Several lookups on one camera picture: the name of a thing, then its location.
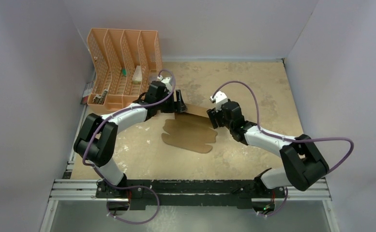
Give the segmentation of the pack of coloured markers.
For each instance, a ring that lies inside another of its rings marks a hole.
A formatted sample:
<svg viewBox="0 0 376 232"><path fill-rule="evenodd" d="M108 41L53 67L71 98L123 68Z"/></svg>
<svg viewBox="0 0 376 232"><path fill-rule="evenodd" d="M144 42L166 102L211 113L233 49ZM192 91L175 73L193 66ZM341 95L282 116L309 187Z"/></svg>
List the pack of coloured markers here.
<svg viewBox="0 0 376 232"><path fill-rule="evenodd" d="M83 94L82 94L82 98L81 98L81 102L80 102L81 105L87 104L88 98L93 91L93 87L94 87L94 82L88 82L85 85L85 88L84 88L84 91L83 91Z"/></svg>

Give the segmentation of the white beige carton box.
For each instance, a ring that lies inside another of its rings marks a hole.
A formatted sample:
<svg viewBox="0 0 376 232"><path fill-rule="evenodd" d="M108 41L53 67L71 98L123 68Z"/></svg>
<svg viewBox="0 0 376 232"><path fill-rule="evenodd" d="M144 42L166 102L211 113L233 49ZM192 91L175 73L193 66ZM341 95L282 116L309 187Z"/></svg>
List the white beige carton box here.
<svg viewBox="0 0 376 232"><path fill-rule="evenodd" d="M136 66L133 77L132 77L132 83L134 85L141 84L143 80L143 75L142 75L142 68L141 66Z"/></svg>

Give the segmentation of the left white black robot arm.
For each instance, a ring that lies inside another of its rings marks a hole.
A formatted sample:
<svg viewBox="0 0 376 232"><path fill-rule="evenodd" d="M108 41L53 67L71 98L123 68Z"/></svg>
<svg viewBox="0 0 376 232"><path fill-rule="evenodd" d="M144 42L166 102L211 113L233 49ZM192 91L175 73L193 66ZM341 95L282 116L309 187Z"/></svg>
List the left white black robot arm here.
<svg viewBox="0 0 376 232"><path fill-rule="evenodd" d="M85 166L91 167L108 185L116 198L125 195L127 176L113 159L117 135L129 127L145 122L158 113L183 113L187 110L181 91L169 81L153 81L129 106L99 116L89 114L80 128L73 150Z"/></svg>

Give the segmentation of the brown cardboard box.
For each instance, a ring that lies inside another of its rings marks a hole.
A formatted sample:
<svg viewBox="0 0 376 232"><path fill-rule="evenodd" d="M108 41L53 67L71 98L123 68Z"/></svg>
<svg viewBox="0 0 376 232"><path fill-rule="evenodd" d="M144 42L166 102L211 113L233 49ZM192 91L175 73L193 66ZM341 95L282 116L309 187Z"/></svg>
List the brown cardboard box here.
<svg viewBox="0 0 376 232"><path fill-rule="evenodd" d="M218 133L212 126L207 108L188 103L186 107L186 111L175 113L173 119L165 120L162 141L200 154L211 152Z"/></svg>

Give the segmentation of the orange plastic file organizer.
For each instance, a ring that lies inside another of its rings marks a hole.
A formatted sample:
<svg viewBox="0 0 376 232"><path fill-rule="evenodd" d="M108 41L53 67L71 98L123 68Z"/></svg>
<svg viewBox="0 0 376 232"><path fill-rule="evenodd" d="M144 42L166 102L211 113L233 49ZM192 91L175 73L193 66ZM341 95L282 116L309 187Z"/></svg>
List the orange plastic file organizer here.
<svg viewBox="0 0 376 232"><path fill-rule="evenodd" d="M127 107L163 68L155 30L92 28L87 44L96 72L87 105L98 115Z"/></svg>

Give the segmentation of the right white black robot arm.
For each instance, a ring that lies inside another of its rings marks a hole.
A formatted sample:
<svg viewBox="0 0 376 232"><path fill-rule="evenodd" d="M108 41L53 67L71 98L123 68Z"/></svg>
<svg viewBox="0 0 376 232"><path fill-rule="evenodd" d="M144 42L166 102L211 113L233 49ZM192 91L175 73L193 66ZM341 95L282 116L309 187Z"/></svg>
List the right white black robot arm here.
<svg viewBox="0 0 376 232"><path fill-rule="evenodd" d="M305 191L330 170L308 135L267 135L257 123L245 120L241 107L235 101L223 103L220 109L208 109L207 114L215 129L227 128L235 141L259 147L281 158L282 168L268 168L255 177L254 190L261 197L278 187Z"/></svg>

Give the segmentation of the black white patterned card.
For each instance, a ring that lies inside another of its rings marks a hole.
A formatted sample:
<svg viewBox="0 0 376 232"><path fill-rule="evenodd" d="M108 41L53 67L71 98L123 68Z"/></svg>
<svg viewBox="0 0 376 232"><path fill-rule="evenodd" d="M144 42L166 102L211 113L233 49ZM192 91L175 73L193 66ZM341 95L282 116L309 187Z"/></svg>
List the black white patterned card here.
<svg viewBox="0 0 376 232"><path fill-rule="evenodd" d="M105 89L105 90L102 92L102 94L97 94L97 95L93 98L92 103L93 103L93 104L104 104L107 94L108 94L108 90Z"/></svg>

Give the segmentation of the green small box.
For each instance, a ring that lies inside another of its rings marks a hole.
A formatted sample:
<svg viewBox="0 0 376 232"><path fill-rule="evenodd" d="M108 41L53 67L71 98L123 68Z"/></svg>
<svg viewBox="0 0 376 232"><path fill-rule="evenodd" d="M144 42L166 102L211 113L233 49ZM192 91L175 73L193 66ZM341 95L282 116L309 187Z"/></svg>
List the green small box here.
<svg viewBox="0 0 376 232"><path fill-rule="evenodd" d="M121 70L121 74L123 75L123 76L127 76L127 72L126 72L126 69L125 68L123 68L122 70Z"/></svg>

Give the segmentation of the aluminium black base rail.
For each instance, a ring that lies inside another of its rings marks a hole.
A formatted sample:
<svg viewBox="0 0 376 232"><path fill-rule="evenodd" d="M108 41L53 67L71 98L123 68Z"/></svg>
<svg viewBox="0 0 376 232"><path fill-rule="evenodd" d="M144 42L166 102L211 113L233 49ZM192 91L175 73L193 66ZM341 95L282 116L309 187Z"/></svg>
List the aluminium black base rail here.
<svg viewBox="0 0 376 232"><path fill-rule="evenodd" d="M325 179L306 191L294 187L267 189L256 180L129 179L128 189L101 180L55 180L50 198L58 201L107 201L114 210L145 210L147 206L233 206L271 211L280 201L330 200Z"/></svg>

